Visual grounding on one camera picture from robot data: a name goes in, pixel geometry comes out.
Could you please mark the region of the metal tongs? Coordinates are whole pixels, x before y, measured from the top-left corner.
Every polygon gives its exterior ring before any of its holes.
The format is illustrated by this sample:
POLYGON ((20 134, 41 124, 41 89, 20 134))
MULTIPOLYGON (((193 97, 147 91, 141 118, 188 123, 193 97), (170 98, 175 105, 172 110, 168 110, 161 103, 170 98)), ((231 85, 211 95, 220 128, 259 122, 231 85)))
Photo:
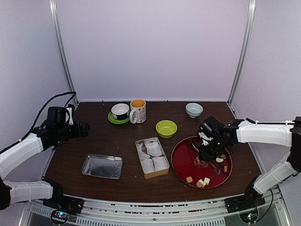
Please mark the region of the metal tongs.
POLYGON ((192 138, 188 139, 187 144, 198 153, 198 157, 194 160, 194 163, 198 168, 204 169, 210 165, 217 175, 221 174, 221 168, 217 165, 217 163, 214 163, 218 155, 213 155, 211 152, 207 152, 208 149, 206 147, 199 145, 192 138))

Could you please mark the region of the bear print tin lid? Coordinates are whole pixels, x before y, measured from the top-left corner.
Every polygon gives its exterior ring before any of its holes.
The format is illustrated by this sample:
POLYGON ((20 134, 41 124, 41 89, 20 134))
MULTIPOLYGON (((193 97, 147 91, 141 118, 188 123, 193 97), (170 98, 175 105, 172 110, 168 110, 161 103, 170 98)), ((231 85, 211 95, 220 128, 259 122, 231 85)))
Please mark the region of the bear print tin lid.
POLYGON ((86 176, 120 179, 123 159, 117 156, 88 154, 83 163, 81 173, 86 176))

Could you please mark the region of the beige rectangular tin box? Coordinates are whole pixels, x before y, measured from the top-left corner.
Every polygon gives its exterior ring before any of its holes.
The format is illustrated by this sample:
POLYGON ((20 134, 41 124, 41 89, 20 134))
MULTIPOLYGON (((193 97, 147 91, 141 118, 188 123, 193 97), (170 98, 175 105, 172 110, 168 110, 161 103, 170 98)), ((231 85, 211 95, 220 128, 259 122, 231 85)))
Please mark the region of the beige rectangular tin box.
MULTIPOLYGON (((162 147, 162 145, 161 145, 160 140, 159 140, 158 137, 152 137, 152 138, 137 140, 135 142, 137 153, 138 153, 138 145, 139 144, 144 144, 145 145, 148 142, 158 142, 160 144, 160 147, 161 147, 161 150, 162 150, 162 153, 163 153, 161 156, 165 157, 165 159, 166 159, 166 161, 168 163, 168 159, 167 159, 167 157, 165 155, 164 149, 163 149, 163 147, 162 147)), ((169 173, 169 168, 168 169, 164 169, 164 170, 160 170, 160 171, 154 171, 153 173, 148 173, 148 174, 144 173, 143 168, 142 168, 142 171, 143 171, 144 178, 145 179, 150 179, 150 178, 155 178, 155 177, 158 177, 158 176, 162 176, 162 175, 168 174, 169 173)))

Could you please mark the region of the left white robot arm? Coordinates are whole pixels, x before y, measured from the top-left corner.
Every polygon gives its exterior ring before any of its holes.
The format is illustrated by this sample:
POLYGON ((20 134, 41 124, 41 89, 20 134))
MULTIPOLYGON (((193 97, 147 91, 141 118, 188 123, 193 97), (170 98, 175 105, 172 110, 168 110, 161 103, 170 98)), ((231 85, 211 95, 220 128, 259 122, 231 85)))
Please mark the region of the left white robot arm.
POLYGON ((74 106, 50 107, 47 119, 39 127, 29 130, 19 139, 0 152, 0 208, 32 200, 46 200, 57 209, 67 206, 67 197, 63 187, 52 180, 34 182, 10 182, 6 177, 19 165, 31 157, 51 148, 57 147, 61 141, 87 137, 90 125, 86 121, 73 120, 74 106))

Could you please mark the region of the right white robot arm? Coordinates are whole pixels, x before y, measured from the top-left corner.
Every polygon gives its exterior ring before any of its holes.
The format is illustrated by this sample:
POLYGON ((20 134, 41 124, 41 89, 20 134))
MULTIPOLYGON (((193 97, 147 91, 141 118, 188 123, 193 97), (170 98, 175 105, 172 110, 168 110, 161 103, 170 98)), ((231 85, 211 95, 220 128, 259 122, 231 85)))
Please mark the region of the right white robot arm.
POLYGON ((284 150, 284 157, 254 179, 246 189, 241 197, 241 204, 246 208, 257 203, 269 189, 301 171, 300 117, 283 122, 234 119, 224 125, 215 117, 209 116, 200 124, 197 136, 203 142, 198 148, 202 161, 220 157, 227 148, 235 144, 250 144, 258 160, 263 160, 264 149, 270 155, 273 154, 273 147, 284 150))

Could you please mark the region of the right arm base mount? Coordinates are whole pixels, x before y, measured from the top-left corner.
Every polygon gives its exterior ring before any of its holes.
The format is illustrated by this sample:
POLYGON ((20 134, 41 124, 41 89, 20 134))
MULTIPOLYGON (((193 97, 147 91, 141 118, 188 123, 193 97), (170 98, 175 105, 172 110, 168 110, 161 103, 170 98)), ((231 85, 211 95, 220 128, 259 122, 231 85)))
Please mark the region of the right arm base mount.
POLYGON ((225 199, 225 205, 228 213, 256 208, 260 205, 265 204, 265 199, 263 195, 259 194, 254 189, 254 182, 255 178, 247 186, 243 195, 225 199))

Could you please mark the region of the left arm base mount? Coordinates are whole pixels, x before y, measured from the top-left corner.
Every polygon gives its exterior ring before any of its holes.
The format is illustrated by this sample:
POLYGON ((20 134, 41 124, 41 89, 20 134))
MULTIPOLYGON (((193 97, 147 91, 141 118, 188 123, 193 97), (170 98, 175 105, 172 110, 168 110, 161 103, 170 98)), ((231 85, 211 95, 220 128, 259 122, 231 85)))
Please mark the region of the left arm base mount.
POLYGON ((64 195, 63 186, 53 180, 44 180, 53 188, 53 195, 50 199, 44 199, 43 205, 67 212, 72 215, 80 214, 84 200, 64 195))

